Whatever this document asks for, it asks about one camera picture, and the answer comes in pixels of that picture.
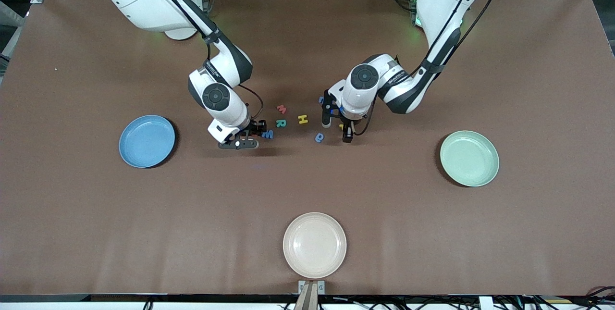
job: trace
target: plate rim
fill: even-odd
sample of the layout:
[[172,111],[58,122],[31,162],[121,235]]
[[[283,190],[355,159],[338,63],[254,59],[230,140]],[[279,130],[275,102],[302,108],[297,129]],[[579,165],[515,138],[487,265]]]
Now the plate rim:
[[[458,178],[455,179],[455,177],[450,173],[450,170],[446,169],[446,165],[445,165],[445,163],[443,161],[443,159],[444,159],[444,146],[446,146],[447,144],[450,145],[450,143],[452,142],[452,139],[457,137],[458,135],[461,135],[461,134],[476,135],[476,136],[483,137],[485,139],[485,141],[487,141],[487,143],[489,143],[489,145],[492,147],[492,149],[493,149],[493,151],[495,153],[495,157],[494,157],[494,159],[496,161],[495,172],[493,173],[493,176],[490,177],[490,179],[488,179],[487,181],[485,181],[485,182],[483,182],[481,184],[471,185],[471,184],[468,184],[468,183],[464,183],[463,181],[460,181]],[[466,135],[466,137],[469,137],[469,138],[473,139],[474,141],[477,141],[478,143],[484,144],[483,142],[478,141],[476,138],[474,138],[472,136],[467,136]],[[448,174],[448,176],[451,177],[455,182],[457,182],[457,183],[459,183],[461,185],[464,185],[464,186],[468,186],[468,187],[480,187],[480,186],[485,186],[485,185],[489,184],[498,175],[498,173],[499,173],[499,154],[498,154],[497,148],[495,147],[495,145],[493,145],[493,142],[491,142],[491,140],[489,140],[489,138],[485,137],[483,134],[478,133],[476,131],[459,130],[459,131],[455,131],[455,132],[451,133],[450,135],[448,135],[444,139],[444,141],[442,141],[442,145],[440,146],[440,165],[442,165],[442,168],[444,168],[444,172],[446,172],[446,174]]]
[[[340,262],[334,264],[334,268],[332,268],[332,271],[330,273],[319,273],[319,274],[312,274],[312,275],[308,275],[308,273],[301,273],[299,272],[297,269],[295,269],[295,267],[290,263],[288,256],[290,255],[290,252],[288,251],[288,249],[286,248],[287,242],[290,241],[290,228],[293,227],[293,225],[298,222],[299,220],[305,218],[306,216],[321,216],[327,220],[330,220],[332,223],[334,223],[334,225],[336,225],[336,227],[338,227],[340,229],[341,232],[341,245],[343,246],[343,251],[341,251],[340,255],[341,255],[341,259]],[[288,266],[290,266],[290,269],[293,269],[293,271],[295,273],[297,273],[298,275],[301,275],[302,277],[307,277],[310,279],[322,279],[324,277],[327,277],[329,275],[331,275],[332,273],[335,273],[340,266],[342,265],[342,263],[345,260],[345,256],[346,256],[346,252],[347,252],[347,239],[345,236],[345,231],[344,231],[344,227],[342,227],[342,225],[340,225],[340,223],[333,218],[331,215],[325,214],[325,213],[321,213],[320,211],[311,211],[309,213],[305,213],[305,214],[301,214],[299,216],[297,216],[296,218],[294,218],[294,220],[292,220],[292,222],[290,222],[290,224],[288,225],[288,227],[286,227],[286,231],[284,232],[284,238],[283,238],[283,253],[284,253],[284,258],[286,259],[286,264],[288,264]]]
[[[167,153],[167,155],[165,155],[165,157],[161,160],[158,161],[157,163],[154,163],[153,165],[148,165],[148,166],[139,166],[136,165],[134,163],[129,162],[128,160],[126,160],[126,158],[124,157],[123,151],[122,151],[122,145],[123,145],[123,141],[125,141],[125,137],[129,132],[129,128],[132,126],[132,124],[136,123],[138,120],[141,119],[147,119],[147,118],[156,118],[156,121],[158,122],[163,122],[164,124],[166,124],[169,128],[171,128],[171,130],[173,131],[173,141],[171,143],[171,150],[169,150],[169,153]],[[173,147],[175,146],[175,143],[177,141],[177,132],[175,130],[175,127],[173,127],[173,124],[171,124],[171,121],[165,117],[163,117],[162,115],[156,115],[156,114],[146,114],[146,115],[141,115],[140,117],[132,120],[130,123],[128,123],[126,125],[125,128],[123,128],[122,134],[119,136],[119,142],[117,144],[117,151],[119,152],[119,155],[121,157],[121,159],[129,166],[135,167],[135,168],[149,168],[149,167],[153,167],[156,166],[158,164],[160,164],[161,162],[165,161],[165,159],[167,159],[167,157],[171,154],[171,152],[173,152]]]

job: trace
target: white plate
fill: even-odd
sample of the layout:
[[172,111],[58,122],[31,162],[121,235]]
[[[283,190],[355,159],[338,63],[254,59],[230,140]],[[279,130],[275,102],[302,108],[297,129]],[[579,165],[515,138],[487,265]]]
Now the white plate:
[[296,273],[321,279],[331,275],[344,261],[344,230],[327,214],[303,214],[288,225],[283,249],[286,262]]

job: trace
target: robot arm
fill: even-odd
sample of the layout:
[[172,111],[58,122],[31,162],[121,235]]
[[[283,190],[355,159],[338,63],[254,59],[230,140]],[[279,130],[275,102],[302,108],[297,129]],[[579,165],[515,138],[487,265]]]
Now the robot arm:
[[[248,138],[266,130],[264,120],[255,122],[233,91],[252,75],[252,62],[218,29],[192,0],[112,0],[136,27],[153,32],[183,32],[187,37],[197,30],[206,44],[220,52],[189,75],[188,90],[196,102],[213,117],[208,131],[225,149],[256,148]],[[233,139],[239,133],[246,139]]]
[[429,45],[420,66],[408,73],[388,54],[367,58],[345,80],[325,91],[323,126],[329,127],[332,117],[340,118],[344,123],[343,141],[350,143],[354,124],[367,117],[376,95],[393,113],[406,114],[417,108],[459,43],[461,19],[472,2],[417,0],[417,13]]

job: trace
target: table surface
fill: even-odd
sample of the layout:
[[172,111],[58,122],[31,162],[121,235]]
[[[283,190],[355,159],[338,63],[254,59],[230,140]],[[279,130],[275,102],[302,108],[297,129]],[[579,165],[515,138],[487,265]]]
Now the table surface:
[[[0,90],[0,293],[294,292],[283,234],[310,211],[347,235],[328,293],[615,284],[615,61],[591,0],[494,0],[421,106],[378,101],[350,145],[321,128],[318,97],[372,54],[419,63],[424,35],[395,1],[216,0],[212,19],[252,58],[264,118],[288,120],[257,150],[207,133],[187,91],[200,38],[139,30],[109,0],[31,8]],[[180,135],[151,170],[117,152],[145,114]],[[489,185],[444,176],[439,144],[457,130],[498,148]]]

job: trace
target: plate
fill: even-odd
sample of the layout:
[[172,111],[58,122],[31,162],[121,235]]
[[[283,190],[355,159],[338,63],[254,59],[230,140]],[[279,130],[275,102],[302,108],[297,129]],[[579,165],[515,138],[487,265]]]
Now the plate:
[[474,131],[457,131],[446,137],[440,161],[453,180],[472,187],[487,185],[499,170],[498,151],[489,139]]
[[147,168],[164,161],[175,146],[175,129],[159,115],[134,119],[119,138],[119,154],[127,164]]
[[294,219],[284,234],[284,257],[290,268],[308,279],[321,279],[344,261],[346,239],[342,226],[323,213]]

